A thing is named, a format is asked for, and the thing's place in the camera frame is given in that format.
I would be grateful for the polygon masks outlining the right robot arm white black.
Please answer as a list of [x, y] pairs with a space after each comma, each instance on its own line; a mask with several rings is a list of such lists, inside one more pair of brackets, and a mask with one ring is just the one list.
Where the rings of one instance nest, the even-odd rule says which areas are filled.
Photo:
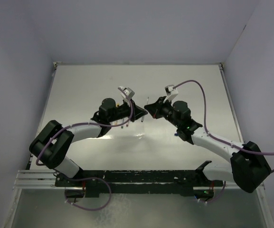
[[160, 97], [155, 103], [144, 108], [133, 105], [133, 117], [140, 118], [150, 114], [154, 119], [164, 118], [177, 128], [179, 138], [192, 145], [205, 148], [228, 162], [215, 165], [209, 161], [196, 174], [196, 181], [207, 186], [212, 181], [234, 182], [243, 191], [252, 193], [272, 172], [258, 145], [248, 142], [240, 146], [226, 144], [209, 136], [204, 126], [194, 121], [191, 110], [184, 101], [163, 101]]

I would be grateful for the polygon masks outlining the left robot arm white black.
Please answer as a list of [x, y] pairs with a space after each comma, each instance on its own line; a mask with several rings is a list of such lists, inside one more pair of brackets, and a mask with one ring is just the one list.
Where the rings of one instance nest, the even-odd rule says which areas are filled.
[[116, 106], [112, 98], [106, 98], [87, 123], [63, 127], [56, 120], [49, 121], [30, 144], [29, 151], [42, 165], [65, 175], [71, 186], [78, 186], [83, 179], [83, 169], [66, 157], [70, 145], [80, 140], [106, 135], [112, 128], [112, 122], [123, 119], [134, 122], [147, 113], [133, 100]]

